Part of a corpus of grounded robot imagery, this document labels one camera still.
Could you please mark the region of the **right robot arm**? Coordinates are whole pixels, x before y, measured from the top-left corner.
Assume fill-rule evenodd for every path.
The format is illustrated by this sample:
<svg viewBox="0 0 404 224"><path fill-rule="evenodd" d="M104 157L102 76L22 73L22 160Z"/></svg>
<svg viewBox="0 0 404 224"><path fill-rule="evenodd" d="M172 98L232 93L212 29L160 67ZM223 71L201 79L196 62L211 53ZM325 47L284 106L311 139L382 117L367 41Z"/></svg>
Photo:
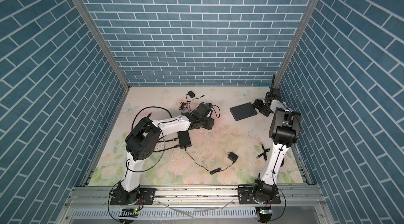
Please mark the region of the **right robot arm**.
<svg viewBox="0 0 404 224"><path fill-rule="evenodd" d="M262 154L266 164L255 180L253 189L255 194L272 197L282 161L290 147L298 141L302 115L286 105L278 88L272 88L263 100L256 99L252 106L267 117L272 115L270 147L264 148Z"/></svg>

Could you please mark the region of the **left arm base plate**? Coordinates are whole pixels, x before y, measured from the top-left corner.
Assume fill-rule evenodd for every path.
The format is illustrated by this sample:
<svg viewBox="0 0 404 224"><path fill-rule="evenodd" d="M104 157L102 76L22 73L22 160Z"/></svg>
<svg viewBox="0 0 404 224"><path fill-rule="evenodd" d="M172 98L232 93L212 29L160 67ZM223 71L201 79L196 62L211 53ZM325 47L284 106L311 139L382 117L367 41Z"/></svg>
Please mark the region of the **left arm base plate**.
<svg viewBox="0 0 404 224"><path fill-rule="evenodd" d="M123 189L114 189L110 192L109 204L112 206L124 205L152 205L155 197L155 188L138 188L132 192Z"/></svg>

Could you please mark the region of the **black power adapter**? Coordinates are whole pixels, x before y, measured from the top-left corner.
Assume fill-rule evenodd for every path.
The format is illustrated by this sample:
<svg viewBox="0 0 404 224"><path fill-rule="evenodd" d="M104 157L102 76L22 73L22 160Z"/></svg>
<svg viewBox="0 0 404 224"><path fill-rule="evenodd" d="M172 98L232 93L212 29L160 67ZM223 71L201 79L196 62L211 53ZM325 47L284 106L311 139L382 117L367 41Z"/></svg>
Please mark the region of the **black power adapter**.
<svg viewBox="0 0 404 224"><path fill-rule="evenodd" d="M222 171L227 170L228 168L230 168L230 167L231 167L235 162L237 162L237 160L238 160L238 155L231 151L231 152L228 154L227 158L228 158L230 161L232 161L232 163L231 163L228 167L226 167L225 169L221 169L221 168L219 167L219 168L216 168L216 169L214 169L214 170L208 170L206 167L200 165L200 164L187 152L187 149L186 149L186 148L185 148L184 150L185 150L187 156L190 157L190 158L192 159L192 161L193 161L197 166L199 166L199 167L205 169L206 171L208 171L210 175L214 175L214 174L216 174L216 173L219 173L219 172L222 172Z"/></svg>
<svg viewBox="0 0 404 224"><path fill-rule="evenodd" d="M179 105L179 110L183 113L185 111L191 112L191 102L196 100L196 99L200 99L204 97L204 95L200 96L200 97L196 97L195 93L193 91L189 91L186 96L185 96L185 101L184 102L180 102Z"/></svg>

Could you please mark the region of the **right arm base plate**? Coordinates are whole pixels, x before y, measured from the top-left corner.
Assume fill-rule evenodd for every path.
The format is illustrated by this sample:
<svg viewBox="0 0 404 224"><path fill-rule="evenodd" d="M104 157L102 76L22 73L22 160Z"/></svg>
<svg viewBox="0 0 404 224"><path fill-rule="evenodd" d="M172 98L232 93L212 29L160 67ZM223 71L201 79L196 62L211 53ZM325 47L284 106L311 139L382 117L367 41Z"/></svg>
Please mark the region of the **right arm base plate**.
<svg viewBox="0 0 404 224"><path fill-rule="evenodd" d="M281 199L278 191L275 188L269 190L254 191L252 186L238 187L237 188L238 202L240 205L253 205L253 204L268 204L278 205Z"/></svg>

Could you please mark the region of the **black router box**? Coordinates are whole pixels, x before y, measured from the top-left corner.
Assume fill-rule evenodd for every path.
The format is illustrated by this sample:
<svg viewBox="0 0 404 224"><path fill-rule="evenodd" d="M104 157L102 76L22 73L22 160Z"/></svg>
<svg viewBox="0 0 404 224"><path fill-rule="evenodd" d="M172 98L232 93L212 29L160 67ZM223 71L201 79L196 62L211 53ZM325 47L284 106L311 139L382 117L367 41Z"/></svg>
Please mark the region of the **black router box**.
<svg viewBox="0 0 404 224"><path fill-rule="evenodd" d="M229 110L236 122L257 115L257 111L253 108L252 103L231 107Z"/></svg>

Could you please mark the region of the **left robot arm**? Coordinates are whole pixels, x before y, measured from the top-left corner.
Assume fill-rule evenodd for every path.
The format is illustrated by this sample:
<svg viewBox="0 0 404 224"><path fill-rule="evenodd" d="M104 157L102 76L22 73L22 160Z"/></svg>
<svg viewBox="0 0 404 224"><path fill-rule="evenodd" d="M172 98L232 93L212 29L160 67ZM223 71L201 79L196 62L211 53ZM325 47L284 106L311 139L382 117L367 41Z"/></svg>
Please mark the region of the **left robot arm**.
<svg viewBox="0 0 404 224"><path fill-rule="evenodd" d="M144 160L153 153L159 139L193 129L211 130L214 125L214 119L211 117L213 110L213 104L200 103L194 110L177 117L163 120L142 118L125 139L126 171L117 188L125 194L137 192Z"/></svg>

